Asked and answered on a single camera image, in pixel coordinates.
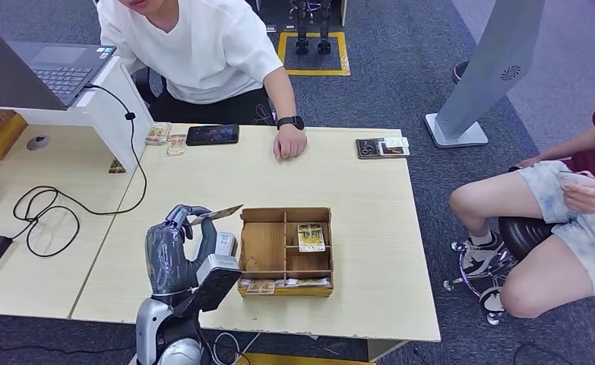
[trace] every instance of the chair caster wheel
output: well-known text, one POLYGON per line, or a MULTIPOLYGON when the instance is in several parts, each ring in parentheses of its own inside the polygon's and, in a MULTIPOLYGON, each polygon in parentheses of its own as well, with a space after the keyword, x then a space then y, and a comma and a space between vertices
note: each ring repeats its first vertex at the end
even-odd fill
POLYGON ((452 242, 451 243, 451 249, 454 252, 463 252, 465 250, 465 244, 464 243, 458 243, 458 242, 452 242))
POLYGON ((487 322, 490 325, 498 325, 501 322, 502 315, 503 313, 487 313, 487 322))
POLYGON ((454 285, 449 281, 449 280, 445 280, 442 282, 442 287, 446 290, 446 291, 453 291, 454 290, 454 285))
POLYGON ((309 53, 309 42, 308 40, 304 40, 303 42, 297 41, 297 45, 295 46, 295 53, 298 55, 306 55, 309 53))
POLYGON ((318 53, 320 55, 330 55, 331 54, 331 44, 326 40, 322 40, 318 44, 318 53))

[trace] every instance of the black wristwatch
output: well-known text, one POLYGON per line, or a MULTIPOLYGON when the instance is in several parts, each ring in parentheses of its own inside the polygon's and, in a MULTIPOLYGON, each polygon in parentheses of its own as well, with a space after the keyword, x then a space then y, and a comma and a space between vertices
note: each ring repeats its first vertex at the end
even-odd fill
POLYGON ((277 130, 279 130, 279 127, 284 124, 292 124, 300 131, 304 130, 304 120, 301 116, 288 116, 286 118, 277 120, 277 130))

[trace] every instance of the denim shorts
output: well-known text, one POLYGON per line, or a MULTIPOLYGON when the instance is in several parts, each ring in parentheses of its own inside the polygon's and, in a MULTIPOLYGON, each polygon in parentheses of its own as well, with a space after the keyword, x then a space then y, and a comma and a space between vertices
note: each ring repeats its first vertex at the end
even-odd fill
POLYGON ((557 223, 552 233, 561 238, 584 266, 595 294, 595 214, 579 214, 565 205, 556 173, 570 171, 561 161, 543 161, 519 170, 541 207, 543 220, 557 223))

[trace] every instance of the robotic hand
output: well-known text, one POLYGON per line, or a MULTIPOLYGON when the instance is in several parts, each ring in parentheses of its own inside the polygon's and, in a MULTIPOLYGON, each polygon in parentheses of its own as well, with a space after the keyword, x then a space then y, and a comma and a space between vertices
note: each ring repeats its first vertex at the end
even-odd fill
POLYGON ((203 238, 196 260, 183 251, 192 238, 188 216, 210 213, 203 207, 177 205, 165 221, 147 231, 145 251, 152 296, 143 300, 136 318, 137 365, 198 365, 201 344, 199 311, 215 310, 241 271, 234 257, 215 255, 217 230, 212 219, 201 222, 203 238))

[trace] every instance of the man's hand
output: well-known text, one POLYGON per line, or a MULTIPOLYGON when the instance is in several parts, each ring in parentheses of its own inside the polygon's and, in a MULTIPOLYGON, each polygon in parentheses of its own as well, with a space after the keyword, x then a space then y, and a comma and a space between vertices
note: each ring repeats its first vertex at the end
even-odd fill
POLYGON ((539 163, 541 161, 543 161, 543 157, 541 155, 539 155, 539 156, 535 156, 532 158, 528 158, 527 160, 522 160, 521 162, 517 163, 515 166, 518 166, 520 168, 531 167, 535 163, 539 163))
POLYGON ((595 214, 595 178, 590 173, 585 173, 585 175, 592 178, 590 186, 564 184, 565 205, 578 213, 595 214))
POLYGON ((306 149, 306 134, 292 124, 279 127, 275 138, 274 153, 278 160, 297 157, 306 149))

